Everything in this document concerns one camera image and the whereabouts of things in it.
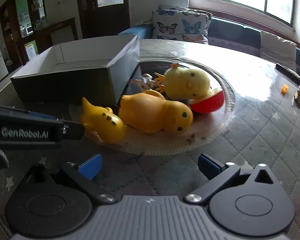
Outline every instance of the plush toy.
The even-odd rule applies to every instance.
[[[182,68],[179,63],[172,63],[164,76],[156,75],[156,90],[166,92],[172,100],[204,98],[210,89],[210,79],[203,70]]]
[[[193,114],[188,106],[166,100],[154,90],[122,96],[119,117],[124,123],[148,134],[162,129],[180,133],[187,130],[193,121]]]
[[[141,79],[134,79],[130,82],[136,84],[142,92],[152,89],[156,85],[156,82],[152,80],[152,76],[149,74],[143,74]]]
[[[123,139],[125,125],[113,114],[111,108],[93,106],[86,98],[82,98],[83,115],[81,122],[88,131],[96,131],[101,140],[106,143],[116,143]]]

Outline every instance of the wooden door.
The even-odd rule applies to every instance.
[[[78,0],[83,38],[117,35],[130,27],[128,0]]]

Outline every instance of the yellow plush chick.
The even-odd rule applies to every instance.
[[[119,117],[124,123],[148,134],[162,129],[169,133],[180,133],[187,130],[193,121],[193,114],[188,106],[166,100],[154,90],[122,96]]]
[[[82,98],[83,115],[81,122],[88,131],[96,131],[106,143],[116,143],[123,139],[125,125],[113,114],[111,108],[93,106],[86,98]]]
[[[166,92],[172,100],[203,98],[210,89],[210,79],[203,70],[182,68],[179,63],[172,63],[164,75],[156,75],[156,90]]]

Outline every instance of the window frame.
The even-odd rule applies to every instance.
[[[278,20],[278,21],[280,21],[280,22],[282,22],[282,23],[288,25],[288,26],[291,27],[291,28],[293,27],[294,13],[295,13],[295,2],[296,2],[296,0],[293,0],[293,2],[292,2],[291,23],[288,23],[288,22],[286,22],[286,21],[280,19],[279,17],[277,17],[277,16],[275,16],[275,15],[273,15],[273,14],[271,14],[271,13],[268,13],[268,12],[266,11],[268,0],[265,0],[265,8],[264,8],[263,11],[261,11],[261,10],[259,10],[259,9],[256,9],[256,8],[253,8],[253,7],[249,6],[249,5],[242,4],[242,3],[238,3],[238,2],[235,2],[235,1],[231,1],[231,0],[220,0],[220,1],[228,2],[228,3],[232,3],[232,4],[236,4],[236,5],[240,5],[240,6],[243,6],[243,7],[249,8],[249,9],[252,9],[252,10],[254,10],[254,11],[257,11],[257,12],[263,13],[263,14],[265,14],[265,15],[268,15],[268,16],[270,16],[271,18],[274,18],[274,19],[276,19],[276,20]]]

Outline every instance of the red ball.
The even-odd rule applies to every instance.
[[[222,88],[215,88],[210,91],[207,97],[198,100],[191,100],[190,107],[197,113],[211,113],[222,107],[225,95]]]

